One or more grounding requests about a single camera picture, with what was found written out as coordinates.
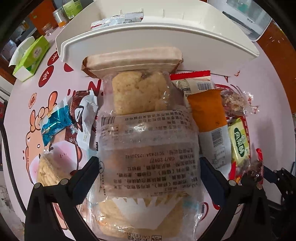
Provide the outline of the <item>clear pastry snack pack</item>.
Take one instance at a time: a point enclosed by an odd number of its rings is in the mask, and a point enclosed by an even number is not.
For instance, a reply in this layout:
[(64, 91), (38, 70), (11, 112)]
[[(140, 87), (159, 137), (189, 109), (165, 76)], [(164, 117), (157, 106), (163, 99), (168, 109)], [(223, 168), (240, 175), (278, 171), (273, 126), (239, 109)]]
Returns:
[(170, 80), (182, 60), (175, 47), (83, 59), (81, 69), (103, 83), (98, 117), (101, 196), (198, 195), (198, 129)]

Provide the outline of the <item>white printed snack bag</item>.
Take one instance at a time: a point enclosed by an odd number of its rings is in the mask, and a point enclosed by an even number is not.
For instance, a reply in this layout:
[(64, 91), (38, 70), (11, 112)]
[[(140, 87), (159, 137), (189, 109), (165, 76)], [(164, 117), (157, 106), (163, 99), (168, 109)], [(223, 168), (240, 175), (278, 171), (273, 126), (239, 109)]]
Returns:
[(120, 24), (138, 23), (144, 18), (143, 12), (126, 13), (121, 15), (111, 16), (102, 20), (94, 21), (90, 25), (90, 29), (105, 28)]

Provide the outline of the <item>large clear cracker bag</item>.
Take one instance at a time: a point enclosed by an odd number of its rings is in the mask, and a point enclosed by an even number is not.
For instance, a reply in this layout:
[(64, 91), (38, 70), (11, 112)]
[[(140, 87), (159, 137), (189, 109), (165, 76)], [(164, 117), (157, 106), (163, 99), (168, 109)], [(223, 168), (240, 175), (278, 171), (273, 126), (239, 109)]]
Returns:
[(151, 198), (87, 197), (78, 206), (99, 240), (196, 240), (201, 202), (187, 193)]

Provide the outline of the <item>rice puff snack pack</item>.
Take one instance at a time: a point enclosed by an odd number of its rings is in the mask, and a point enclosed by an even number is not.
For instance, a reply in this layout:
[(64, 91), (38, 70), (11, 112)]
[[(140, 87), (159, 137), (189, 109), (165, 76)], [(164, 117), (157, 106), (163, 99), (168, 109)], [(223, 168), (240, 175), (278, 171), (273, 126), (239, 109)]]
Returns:
[(43, 153), (39, 160), (37, 182), (43, 186), (53, 186), (62, 179), (70, 179), (71, 175), (54, 160), (53, 154)]

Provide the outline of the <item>red nut snack packet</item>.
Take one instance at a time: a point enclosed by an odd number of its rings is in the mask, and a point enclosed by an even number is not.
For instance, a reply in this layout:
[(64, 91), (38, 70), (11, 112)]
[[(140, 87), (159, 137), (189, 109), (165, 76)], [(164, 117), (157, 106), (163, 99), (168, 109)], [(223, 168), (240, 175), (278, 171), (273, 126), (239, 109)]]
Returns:
[(232, 160), (231, 170), (228, 175), (230, 180), (234, 180), (237, 184), (241, 185), (241, 179), (244, 175), (247, 175), (256, 183), (263, 184), (263, 155), (260, 148), (256, 149), (257, 159), (249, 160), (246, 159), (242, 164), (237, 164), (236, 161)]

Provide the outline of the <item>green snack packet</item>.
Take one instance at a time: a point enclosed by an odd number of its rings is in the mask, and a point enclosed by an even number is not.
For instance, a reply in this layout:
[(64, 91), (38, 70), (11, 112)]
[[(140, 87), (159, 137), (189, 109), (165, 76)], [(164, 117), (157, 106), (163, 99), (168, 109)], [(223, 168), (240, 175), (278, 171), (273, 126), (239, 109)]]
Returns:
[(250, 159), (250, 146), (243, 120), (236, 119), (228, 127), (228, 133), (232, 148), (232, 161), (235, 162), (236, 167), (242, 167), (245, 161)]

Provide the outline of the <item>blue foil snack packet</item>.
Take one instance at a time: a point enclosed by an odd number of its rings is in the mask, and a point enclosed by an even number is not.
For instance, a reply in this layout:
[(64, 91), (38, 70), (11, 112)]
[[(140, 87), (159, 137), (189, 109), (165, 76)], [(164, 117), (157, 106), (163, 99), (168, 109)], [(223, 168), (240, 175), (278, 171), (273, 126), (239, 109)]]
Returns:
[(44, 146), (47, 146), (53, 136), (71, 123), (69, 105), (67, 98), (64, 97), (40, 122)]

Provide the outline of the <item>clear granola packet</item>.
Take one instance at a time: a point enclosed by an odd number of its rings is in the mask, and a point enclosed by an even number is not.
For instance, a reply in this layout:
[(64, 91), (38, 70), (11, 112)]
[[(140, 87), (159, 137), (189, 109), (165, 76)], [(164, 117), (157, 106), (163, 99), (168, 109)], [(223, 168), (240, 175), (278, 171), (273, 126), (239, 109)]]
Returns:
[(258, 106), (252, 105), (253, 95), (249, 92), (236, 93), (233, 90), (221, 90), (222, 105), (228, 117), (248, 116), (258, 112)]

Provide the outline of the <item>red edged white packet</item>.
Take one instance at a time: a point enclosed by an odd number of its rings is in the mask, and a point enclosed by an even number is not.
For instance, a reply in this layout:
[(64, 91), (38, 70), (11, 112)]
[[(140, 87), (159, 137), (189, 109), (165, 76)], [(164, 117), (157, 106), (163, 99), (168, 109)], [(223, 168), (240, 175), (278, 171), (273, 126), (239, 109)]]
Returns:
[(215, 84), (211, 81), (210, 70), (171, 74), (170, 79), (184, 97), (215, 89)]

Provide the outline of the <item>green tissue box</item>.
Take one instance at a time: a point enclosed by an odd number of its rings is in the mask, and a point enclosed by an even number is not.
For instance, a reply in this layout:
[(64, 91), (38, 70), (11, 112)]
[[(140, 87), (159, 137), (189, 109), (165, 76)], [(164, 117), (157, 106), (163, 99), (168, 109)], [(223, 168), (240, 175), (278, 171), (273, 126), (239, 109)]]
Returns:
[(31, 36), (22, 41), (9, 63), (9, 67), (15, 66), (13, 76), (21, 82), (34, 76), (49, 48), (50, 43), (44, 36), (38, 39)]

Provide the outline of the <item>white plastic storage bin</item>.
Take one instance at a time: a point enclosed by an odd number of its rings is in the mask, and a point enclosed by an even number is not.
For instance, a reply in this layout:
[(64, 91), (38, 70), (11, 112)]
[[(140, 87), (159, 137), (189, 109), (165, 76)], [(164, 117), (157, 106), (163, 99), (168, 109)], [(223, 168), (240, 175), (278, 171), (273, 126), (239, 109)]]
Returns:
[[(91, 29), (94, 21), (142, 12), (139, 23)], [(55, 39), (62, 62), (80, 69), (85, 57), (129, 49), (176, 47), (180, 70), (232, 76), (257, 58), (255, 44), (229, 18), (203, 1), (94, 1)]]

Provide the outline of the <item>small glass jar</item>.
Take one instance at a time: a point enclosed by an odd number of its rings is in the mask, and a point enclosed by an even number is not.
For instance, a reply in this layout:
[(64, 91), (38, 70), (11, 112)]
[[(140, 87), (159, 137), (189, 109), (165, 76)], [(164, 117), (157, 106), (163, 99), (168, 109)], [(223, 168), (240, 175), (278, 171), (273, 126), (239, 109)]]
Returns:
[(49, 36), (53, 33), (54, 28), (51, 25), (51, 23), (47, 23), (46, 25), (44, 25), (44, 27), (42, 28), (42, 30), (44, 31), (44, 33)]

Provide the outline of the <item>white cosmetic storage case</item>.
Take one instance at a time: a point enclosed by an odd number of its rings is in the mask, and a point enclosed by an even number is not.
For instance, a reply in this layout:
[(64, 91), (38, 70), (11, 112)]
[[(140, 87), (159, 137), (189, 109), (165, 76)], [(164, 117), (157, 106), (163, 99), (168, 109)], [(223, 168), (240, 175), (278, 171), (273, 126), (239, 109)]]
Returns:
[(252, 42), (260, 39), (272, 21), (271, 16), (252, 0), (208, 0), (207, 3), (240, 27)]

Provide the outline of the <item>silver orange can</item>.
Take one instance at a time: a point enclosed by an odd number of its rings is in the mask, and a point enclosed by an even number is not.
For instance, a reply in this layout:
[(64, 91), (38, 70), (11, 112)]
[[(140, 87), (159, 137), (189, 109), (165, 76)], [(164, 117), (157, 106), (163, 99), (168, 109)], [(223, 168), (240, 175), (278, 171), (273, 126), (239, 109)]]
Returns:
[(59, 28), (63, 28), (65, 27), (68, 22), (69, 22), (69, 18), (68, 16), (66, 15), (63, 7), (60, 7), (58, 9), (56, 9), (54, 12), (53, 12), (53, 16), (59, 26)]

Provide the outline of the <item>glass bottle green label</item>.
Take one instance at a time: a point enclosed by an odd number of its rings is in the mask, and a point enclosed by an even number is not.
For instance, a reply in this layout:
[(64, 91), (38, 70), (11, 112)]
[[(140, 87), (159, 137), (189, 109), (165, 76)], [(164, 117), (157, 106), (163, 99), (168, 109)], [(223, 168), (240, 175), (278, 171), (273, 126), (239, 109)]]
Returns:
[(73, 19), (83, 9), (80, 0), (63, 0), (62, 3), (62, 7), (69, 20)]

